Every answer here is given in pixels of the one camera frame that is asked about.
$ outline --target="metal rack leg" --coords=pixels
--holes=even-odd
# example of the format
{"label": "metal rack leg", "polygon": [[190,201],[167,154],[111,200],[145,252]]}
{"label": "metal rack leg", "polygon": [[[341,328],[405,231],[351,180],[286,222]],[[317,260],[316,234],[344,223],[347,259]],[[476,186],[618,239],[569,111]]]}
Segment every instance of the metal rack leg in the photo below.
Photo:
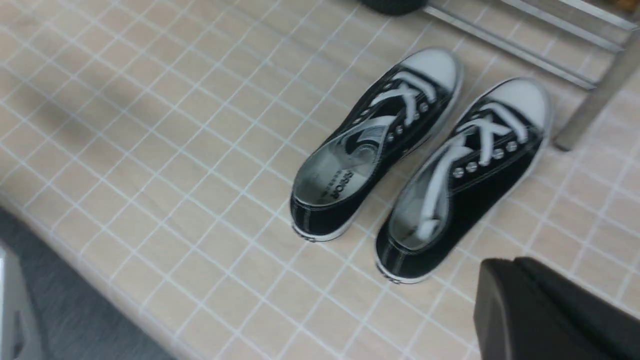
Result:
{"label": "metal rack leg", "polygon": [[618,53],[598,87],[590,91],[589,96],[556,137],[555,143],[558,149],[570,151],[576,146],[600,112],[638,69],[639,64],[640,31],[635,30],[631,33],[626,49]]}

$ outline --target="white rubber toe cap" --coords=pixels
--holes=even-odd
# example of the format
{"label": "white rubber toe cap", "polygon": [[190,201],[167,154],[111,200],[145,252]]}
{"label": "white rubber toe cap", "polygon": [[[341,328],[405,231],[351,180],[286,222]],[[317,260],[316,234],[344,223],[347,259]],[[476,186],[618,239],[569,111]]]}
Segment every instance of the white rubber toe cap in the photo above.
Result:
{"label": "white rubber toe cap", "polygon": [[545,88],[536,80],[512,79],[499,85],[487,96],[517,109],[540,129],[549,126],[551,102]]}
{"label": "white rubber toe cap", "polygon": [[458,84],[458,76],[461,76],[461,65],[456,55],[445,49],[419,51],[402,61],[402,65],[425,74],[451,92]]}

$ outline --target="shoelace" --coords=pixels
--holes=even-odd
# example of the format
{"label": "shoelace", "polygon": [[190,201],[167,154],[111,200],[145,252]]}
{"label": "shoelace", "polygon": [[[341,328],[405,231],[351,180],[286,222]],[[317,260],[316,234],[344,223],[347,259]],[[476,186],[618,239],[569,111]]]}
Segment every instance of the shoelace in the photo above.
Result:
{"label": "shoelace", "polygon": [[[460,178],[464,175],[465,171],[475,172],[480,166],[487,166],[491,162],[491,159],[499,160],[504,157],[504,151],[502,149],[493,148],[493,136],[504,136],[510,132],[516,134],[518,143],[525,143],[527,141],[527,128],[503,105],[491,102],[484,105],[478,112],[484,110],[491,110],[484,117],[477,117],[464,125],[457,128],[458,134],[451,138],[444,147],[447,150],[442,154],[442,157],[438,161],[436,168],[433,171],[431,180],[427,187],[427,194],[422,204],[422,210],[420,212],[420,223],[416,230],[416,237],[422,241],[428,241],[434,230],[440,223],[439,219],[434,218],[436,205],[440,196],[442,196],[444,187],[446,186],[446,180],[451,169],[451,165],[458,159],[462,159],[464,156],[470,154],[474,150],[466,147],[465,142],[469,131],[477,129],[480,132],[480,161],[479,163],[469,162],[465,169],[456,168],[453,170],[453,176]],[[507,126],[496,124],[493,122],[493,114],[496,114]],[[518,144],[516,142],[507,143],[506,150],[513,152],[517,149]]]}
{"label": "shoelace", "polygon": [[[360,117],[354,121],[356,126],[352,127],[347,133],[342,135],[342,138],[336,144],[337,147],[344,147],[343,140],[357,133],[361,133],[358,141],[366,138],[378,143],[384,142],[385,139],[387,142],[393,142],[396,136],[404,133],[404,129],[406,127],[410,127],[414,121],[420,118],[421,113],[427,112],[429,110],[429,104],[436,100],[435,87],[416,75],[406,71],[401,71],[394,75],[391,80],[401,80],[401,82],[397,88],[392,88],[393,85],[391,81],[383,86],[383,90],[386,91],[378,94],[371,101],[369,106],[361,112]],[[410,88],[407,84],[411,84],[411,86],[414,86],[415,88]],[[417,98],[420,94],[425,95],[426,101],[418,102]],[[367,118],[367,116],[369,116],[371,109],[377,104],[393,97],[402,97],[405,103],[404,108],[406,118],[403,125],[398,125],[393,131],[391,131],[389,127],[396,121],[397,116],[384,115],[374,118]],[[378,147],[378,155],[380,155],[379,152],[381,150],[382,147]],[[344,149],[336,151],[335,153],[339,155],[341,162],[352,170],[361,163],[366,163],[369,160],[367,156],[363,159],[360,159],[358,156],[354,156],[353,154],[350,156],[341,156],[341,154],[346,153]]]}
{"label": "shoelace", "polygon": [[[394,75],[394,77],[392,77],[392,81],[395,81],[395,80],[402,80],[402,82],[397,88],[392,88],[391,82],[387,83],[383,87],[383,90],[387,90],[387,91],[378,94],[371,101],[369,106],[360,115],[361,117],[358,120],[356,120],[356,123],[365,120],[366,116],[371,111],[371,108],[373,108],[380,102],[387,99],[391,99],[393,97],[400,96],[402,97],[405,103],[405,114],[406,114],[406,118],[404,120],[405,127],[410,127],[414,121],[420,118],[420,113],[425,113],[429,110],[429,103],[435,101],[436,99],[436,89],[433,87],[433,85],[417,77],[416,75],[413,75],[409,72],[404,72],[404,71],[398,72],[396,75]],[[414,88],[410,88],[407,84],[411,84],[415,88],[420,89],[420,91]],[[420,94],[424,94],[428,101],[418,103],[417,97]],[[396,119],[396,117],[389,117],[389,116],[384,116],[381,118],[384,118],[386,120],[387,126],[390,126],[391,123],[393,123],[393,121],[395,121]],[[372,118],[369,120],[375,123],[379,123],[378,118]],[[398,135],[401,135],[403,132],[403,128],[401,126],[398,126],[398,128],[396,128],[395,130]],[[393,138],[387,137],[387,140],[393,141]]]}

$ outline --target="black plastic item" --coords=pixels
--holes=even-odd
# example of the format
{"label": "black plastic item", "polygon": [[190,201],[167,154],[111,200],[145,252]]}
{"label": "black plastic item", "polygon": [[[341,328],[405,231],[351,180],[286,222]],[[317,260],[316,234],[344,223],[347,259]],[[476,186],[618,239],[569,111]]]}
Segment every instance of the black plastic item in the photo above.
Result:
{"label": "black plastic item", "polygon": [[361,0],[372,10],[390,16],[402,16],[420,10],[428,0]]}
{"label": "black plastic item", "polygon": [[638,319],[531,258],[482,262],[474,322],[483,359],[640,359]]}

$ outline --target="tiled floor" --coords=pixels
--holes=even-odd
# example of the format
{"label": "tiled floor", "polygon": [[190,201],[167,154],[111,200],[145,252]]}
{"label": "tiled floor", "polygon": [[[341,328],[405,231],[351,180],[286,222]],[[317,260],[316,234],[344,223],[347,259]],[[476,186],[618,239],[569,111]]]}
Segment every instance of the tiled floor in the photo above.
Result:
{"label": "tiled floor", "polygon": [[[503,7],[441,3],[586,74],[607,62]],[[640,76],[576,151],[547,149],[432,278],[394,286],[372,237],[421,154],[328,245],[295,237],[286,206],[368,85],[437,45],[465,62],[460,108],[528,74],[562,124],[584,94],[355,0],[14,0],[0,24],[5,206],[183,359],[479,359],[473,299],[493,256],[536,256],[640,315]]]}

